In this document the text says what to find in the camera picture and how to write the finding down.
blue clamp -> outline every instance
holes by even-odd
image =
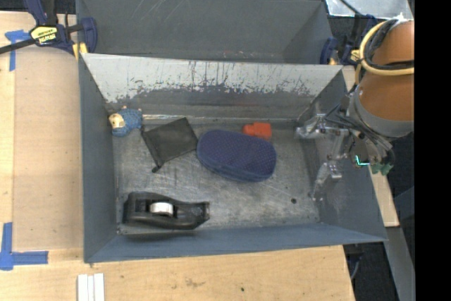
[[[49,251],[12,252],[13,223],[3,225],[1,239],[0,270],[11,271],[14,266],[26,264],[48,264]]]
[[[66,16],[66,24],[62,25],[58,24],[55,0],[23,0],[23,3],[27,12],[35,19],[36,26],[29,31],[27,39],[1,47],[0,54],[35,44],[39,47],[62,49],[74,55],[75,43],[70,39],[70,34],[79,31],[84,32],[83,42],[88,52],[94,52],[97,45],[97,27],[93,18],[83,18],[79,24],[68,26]]]

plywood board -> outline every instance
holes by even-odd
[[[35,25],[28,13],[2,13],[1,17],[2,34],[28,31]],[[69,19],[73,23],[75,16]],[[80,247],[80,112],[75,57],[32,45],[16,51],[16,70],[11,74],[15,77],[13,108],[8,106],[10,115],[14,114],[13,250]],[[2,172],[7,171],[7,166],[2,167]]]
[[[355,300],[343,248],[83,264],[81,250],[0,273],[2,300],[75,300],[79,274],[104,274],[105,298],[129,300]]]

blue pouch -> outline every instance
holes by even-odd
[[[274,146],[261,138],[227,130],[210,130],[197,143],[200,163],[225,178],[259,182],[276,167]]]

